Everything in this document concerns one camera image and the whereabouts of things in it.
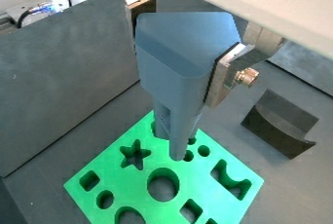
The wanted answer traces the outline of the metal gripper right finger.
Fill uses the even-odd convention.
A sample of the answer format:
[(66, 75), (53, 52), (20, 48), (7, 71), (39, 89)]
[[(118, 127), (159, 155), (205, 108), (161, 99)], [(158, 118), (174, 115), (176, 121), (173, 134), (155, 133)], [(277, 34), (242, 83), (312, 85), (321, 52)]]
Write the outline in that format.
[(216, 59), (205, 95), (205, 104), (216, 108), (237, 85), (250, 87), (260, 76), (253, 66), (281, 49), (285, 38), (258, 24), (249, 22), (244, 43), (237, 42)]

